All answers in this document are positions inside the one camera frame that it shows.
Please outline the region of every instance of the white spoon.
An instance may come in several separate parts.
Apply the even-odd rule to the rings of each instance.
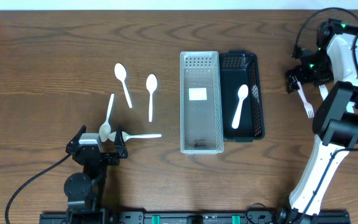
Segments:
[[[129,108],[132,108],[131,98],[129,97],[127,86],[125,85],[125,78],[127,77],[127,71],[124,66],[120,63],[117,63],[114,67],[114,73],[118,80],[122,82],[122,86],[124,87],[125,98],[127,99]]]
[[[136,135],[130,135],[126,132],[122,132],[122,138],[124,139],[124,142],[131,138],[160,138],[161,134],[136,134]],[[109,134],[109,139],[114,142],[116,139],[116,132],[113,132]]]
[[[150,74],[147,77],[146,88],[150,92],[149,101],[149,122],[153,120],[153,92],[157,89],[157,77],[154,74]]]
[[[100,136],[100,140],[102,140],[102,142],[105,142],[108,139],[109,134],[111,133],[111,127],[110,127],[110,124],[109,124],[109,118],[110,118],[110,113],[111,113],[113,100],[114,100],[114,94],[112,94],[110,96],[109,106],[107,108],[106,121],[99,128],[99,136]]]
[[[239,89],[238,95],[239,95],[239,104],[237,105],[236,113],[234,114],[233,122],[231,123],[231,127],[233,129],[237,129],[239,127],[242,102],[248,96],[248,86],[242,85]]]

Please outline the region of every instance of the wooden tabletop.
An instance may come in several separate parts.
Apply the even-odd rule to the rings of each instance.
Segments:
[[[0,223],[9,198],[54,164],[81,125],[96,133],[116,94],[111,124],[163,138],[127,142],[129,158],[110,167],[103,204],[147,211],[245,210],[281,204],[298,183],[314,134],[300,97],[287,94],[284,74],[311,11],[16,11],[0,12]],[[348,16],[330,12],[325,16]],[[300,44],[315,49],[318,17]],[[249,50],[258,56],[266,135],[226,142],[215,156],[180,152],[182,51]],[[123,63],[133,109],[114,76]],[[148,74],[158,77],[148,122]],[[319,91],[304,87],[318,108]],[[107,144],[106,151],[112,151]],[[63,185],[82,166],[69,159],[28,185],[12,204],[12,223],[38,223],[65,211]],[[323,208],[346,208],[358,223],[358,152],[350,153],[326,192]]]

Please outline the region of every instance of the plastic fork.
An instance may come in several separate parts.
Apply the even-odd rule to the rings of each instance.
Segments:
[[[324,84],[320,85],[318,88],[320,89],[321,97],[323,98],[323,100],[325,100],[328,96],[328,90],[327,90],[326,85],[324,85]]]
[[[314,111],[313,106],[306,100],[305,94],[303,93],[302,85],[300,82],[298,82],[299,90],[298,93],[301,96],[301,99],[303,101],[303,107],[305,107],[306,114],[308,115],[308,118],[314,118]]]

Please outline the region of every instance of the plastic utensil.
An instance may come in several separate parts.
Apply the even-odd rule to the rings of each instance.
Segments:
[[[110,127],[110,124],[109,124],[109,118],[110,118],[110,114],[111,114],[111,108],[112,108],[113,100],[114,100],[114,94],[112,94],[110,96],[109,106],[107,108],[106,121],[99,128],[99,136],[100,136],[100,140],[102,140],[102,142],[107,141],[107,139],[109,137],[109,134],[111,133],[111,127]]]
[[[318,88],[320,89],[321,97],[323,98],[323,100],[325,100],[328,96],[328,90],[327,90],[326,85],[324,85],[324,84],[320,85]]]
[[[125,85],[125,78],[127,77],[127,71],[125,70],[124,66],[120,63],[117,63],[114,67],[114,73],[118,80],[122,82],[122,86],[124,87],[125,98],[127,99],[127,103],[129,108],[132,108],[131,98],[129,97],[127,86]]]
[[[302,85],[298,82],[299,90],[298,93],[303,101],[303,107],[305,108],[308,118],[314,118],[313,106],[306,100],[305,94],[303,93]]]
[[[135,134],[135,135],[130,135],[126,132],[122,132],[122,138],[124,139],[124,142],[127,141],[128,139],[131,138],[160,138],[162,135],[161,134]],[[116,138],[116,132],[113,132],[111,134],[109,134],[109,139],[111,141],[114,142]]]
[[[150,74],[147,77],[146,88],[150,92],[149,100],[149,122],[153,120],[153,92],[157,89],[157,77],[154,74]]]
[[[236,113],[234,114],[233,122],[231,123],[231,127],[233,129],[237,129],[240,124],[240,117],[241,117],[241,109],[242,109],[242,102],[248,96],[248,86],[242,85],[238,92],[239,95],[239,104],[237,105]]]

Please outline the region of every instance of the black cable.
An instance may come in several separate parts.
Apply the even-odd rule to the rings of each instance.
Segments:
[[[314,13],[313,15],[311,15],[309,17],[308,20],[306,20],[306,22],[302,25],[301,29],[299,30],[299,33],[298,33],[298,36],[296,37],[296,41],[295,41],[295,46],[294,46],[294,51],[293,51],[293,56],[296,57],[296,50],[297,50],[297,47],[298,47],[298,41],[299,41],[299,37],[301,35],[301,32],[302,30],[305,28],[305,26],[307,25],[307,23],[310,21],[311,18],[313,18],[315,15],[319,14],[320,12],[324,12],[324,11],[328,11],[328,10],[338,10],[338,11],[343,11],[343,12],[346,12],[348,14],[350,14],[352,17],[354,17],[357,22],[358,22],[358,17],[351,11],[348,11],[347,9],[342,9],[342,8],[338,8],[338,7],[329,7],[329,8],[326,8],[326,9],[322,9],[322,10],[319,10],[317,11],[316,13]],[[357,34],[356,36],[354,37],[354,40],[353,40],[353,45],[352,45],[352,56],[353,56],[353,62],[354,62],[354,66],[356,68],[356,72],[357,72],[357,78],[358,78],[358,63],[357,63],[357,58],[356,58],[356,42],[357,42],[357,39],[358,39],[358,31],[357,31]],[[340,150],[337,150],[335,152],[333,152],[331,154],[331,158],[329,159],[329,162],[327,164],[327,167],[325,168],[324,172],[323,172],[323,175],[321,176],[320,178],[320,181],[317,185],[317,188],[316,190],[313,191],[313,195],[312,197],[310,198],[310,201],[308,202],[306,208],[304,209],[303,213],[302,213],[302,216],[298,219],[298,220],[302,220],[305,215],[306,215],[306,212],[308,211],[308,209],[310,208],[311,204],[313,203],[313,200],[314,198],[316,197],[317,195],[317,192],[318,190],[320,189],[321,187],[321,184],[323,183],[324,181],[324,178],[326,177],[326,174],[331,166],[331,164],[333,163],[333,160],[335,159],[335,156],[340,153],[340,152],[344,152],[344,151],[351,151],[351,152],[355,152],[355,151],[358,151],[358,148],[345,148],[345,149],[340,149]]]
[[[9,222],[9,209],[12,205],[13,200],[16,198],[16,196],[20,193],[21,190],[23,190],[24,187],[26,187],[29,183],[31,183],[33,180],[35,180],[36,178],[40,177],[42,174],[50,171],[51,169],[55,168],[56,166],[59,166],[62,162],[64,162],[66,159],[68,159],[71,155],[68,154],[67,156],[65,156],[63,159],[61,159],[59,162],[55,163],[54,165],[52,165],[51,167],[49,167],[48,169],[45,169],[44,171],[42,171],[41,173],[31,177],[31,179],[29,179],[28,181],[26,181],[21,187],[19,187],[19,189],[16,190],[16,192],[12,195],[11,199],[9,200],[9,202],[6,205],[6,209],[5,209],[5,222],[6,224],[10,224]]]
[[[256,224],[256,223],[254,223],[254,222],[248,217],[248,210],[249,210],[250,208],[256,206],[256,205],[260,205],[260,206],[263,206],[263,207],[266,208],[266,206],[265,206],[264,204],[262,204],[262,203],[253,203],[252,205],[249,205],[249,207],[248,207],[247,210],[246,210],[246,218],[247,218],[248,222],[250,222],[251,224]]]

